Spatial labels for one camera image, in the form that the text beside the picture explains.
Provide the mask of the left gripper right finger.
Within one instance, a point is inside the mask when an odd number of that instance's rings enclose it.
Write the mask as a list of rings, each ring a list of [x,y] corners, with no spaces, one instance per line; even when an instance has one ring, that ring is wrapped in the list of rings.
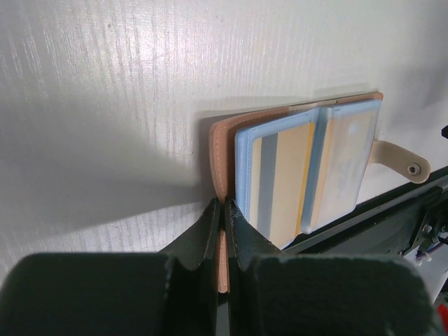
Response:
[[[223,207],[232,335],[443,335],[415,268],[389,255],[288,255]]]

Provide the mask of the tan leather card holder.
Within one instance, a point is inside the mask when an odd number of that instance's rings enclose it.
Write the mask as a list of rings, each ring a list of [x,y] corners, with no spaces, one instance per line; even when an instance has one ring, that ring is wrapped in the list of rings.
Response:
[[[233,115],[209,133],[209,164],[220,201],[284,248],[354,210],[365,170],[388,167],[415,184],[427,159],[375,139],[380,92]]]

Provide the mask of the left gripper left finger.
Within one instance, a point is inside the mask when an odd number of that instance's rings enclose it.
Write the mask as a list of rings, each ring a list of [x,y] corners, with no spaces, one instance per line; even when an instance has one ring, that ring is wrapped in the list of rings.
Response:
[[[2,335],[214,335],[221,205],[157,253],[37,253],[1,288]]]

